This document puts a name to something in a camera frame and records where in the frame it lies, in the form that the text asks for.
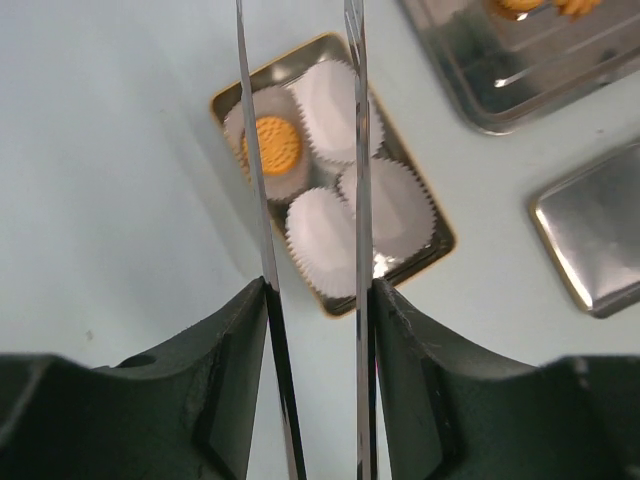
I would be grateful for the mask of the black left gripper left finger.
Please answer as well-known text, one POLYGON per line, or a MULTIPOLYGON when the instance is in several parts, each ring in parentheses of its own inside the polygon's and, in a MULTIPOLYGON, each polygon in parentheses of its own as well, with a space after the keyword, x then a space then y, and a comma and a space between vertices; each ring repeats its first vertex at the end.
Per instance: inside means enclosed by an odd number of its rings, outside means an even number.
POLYGON ((114 367, 1 358, 5 479, 243 479, 267 312, 255 279, 211 316, 114 367))

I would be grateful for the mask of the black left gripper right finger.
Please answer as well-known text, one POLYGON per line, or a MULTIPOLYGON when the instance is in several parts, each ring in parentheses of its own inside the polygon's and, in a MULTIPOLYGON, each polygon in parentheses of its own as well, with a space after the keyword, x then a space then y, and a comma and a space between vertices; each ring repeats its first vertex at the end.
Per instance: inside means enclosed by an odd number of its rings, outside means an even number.
POLYGON ((639 360, 532 366, 374 284, 377 362, 396 479, 635 479, 639 360))

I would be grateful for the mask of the steel tongs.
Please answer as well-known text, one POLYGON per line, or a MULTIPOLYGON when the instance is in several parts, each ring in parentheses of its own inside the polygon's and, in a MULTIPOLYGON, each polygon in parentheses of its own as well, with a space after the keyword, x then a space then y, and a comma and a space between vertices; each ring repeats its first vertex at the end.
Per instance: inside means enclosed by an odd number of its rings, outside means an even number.
MULTIPOLYGON (((260 253, 271 346, 278 382, 288 477, 307 477, 296 404, 290 354, 277 273, 272 227, 262 172, 253 92, 249 73, 243 18, 243 3, 236 5, 236 33, 242 88, 241 105, 251 185, 261 231, 260 253)), ((344 20, 355 67, 356 114, 356 389, 357 389, 357 469, 359 479, 378 477, 376 428, 376 344, 374 305, 371 161, 369 151, 370 115, 364 3, 346 1, 344 20)))

